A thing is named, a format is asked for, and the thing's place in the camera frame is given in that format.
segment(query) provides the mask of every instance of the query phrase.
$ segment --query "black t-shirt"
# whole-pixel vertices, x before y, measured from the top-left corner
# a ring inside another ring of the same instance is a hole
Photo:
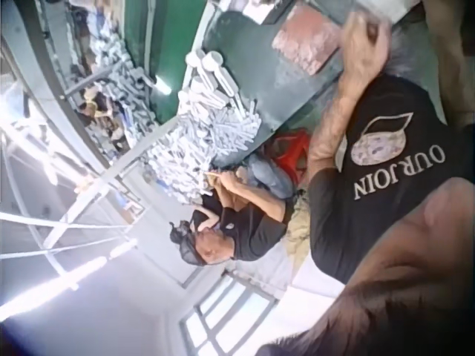
[[[224,208],[220,230],[235,241],[234,260],[255,261],[281,240],[286,233],[286,224],[249,203],[240,211]]]
[[[473,182],[473,127],[437,118],[428,93],[381,76],[366,90],[347,129],[341,173],[318,172],[309,185],[312,258],[347,283],[396,221],[451,177]]]

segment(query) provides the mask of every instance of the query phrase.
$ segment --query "blue jeans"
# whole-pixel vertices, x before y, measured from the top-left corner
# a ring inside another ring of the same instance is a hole
[[[246,160],[248,185],[262,187],[279,199],[290,198],[295,187],[289,175],[272,160],[259,154],[251,154]]]

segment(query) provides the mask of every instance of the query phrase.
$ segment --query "red plastic chair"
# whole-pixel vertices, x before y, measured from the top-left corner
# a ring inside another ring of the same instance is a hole
[[[281,152],[279,156],[271,156],[295,185],[299,185],[307,172],[307,157],[310,137],[305,129],[282,133],[272,142],[272,151]]]

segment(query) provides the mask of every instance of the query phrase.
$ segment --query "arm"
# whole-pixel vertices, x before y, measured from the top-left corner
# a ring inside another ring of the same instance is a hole
[[[208,210],[201,205],[194,205],[194,208],[198,211],[201,211],[203,214],[205,214],[208,217],[206,221],[203,221],[197,227],[197,231],[202,231],[205,228],[212,228],[220,221],[220,217],[216,215],[215,213],[213,213],[211,210]]]
[[[216,189],[217,196],[220,198],[220,202],[223,208],[234,208],[232,196],[228,192],[228,190],[223,187],[221,182],[216,182],[214,184],[214,189]]]
[[[439,63],[439,86],[447,123],[464,128],[475,123],[475,90],[460,34],[463,0],[424,0],[426,22]]]
[[[310,141],[307,165],[309,182],[319,171],[336,168],[336,152],[363,92],[361,85],[351,82],[344,74],[341,76],[336,97],[324,113],[321,124],[315,129]]]
[[[220,174],[220,180],[231,193],[250,201],[272,219],[280,223],[284,220],[285,202],[275,198],[268,191],[244,185],[238,181],[233,172]]]
[[[387,61],[390,48],[388,29],[387,25],[379,24],[376,41],[372,42],[365,15],[350,14],[342,33],[344,72],[338,83],[338,92],[310,143],[309,182],[319,171],[335,167],[336,151],[356,104]]]

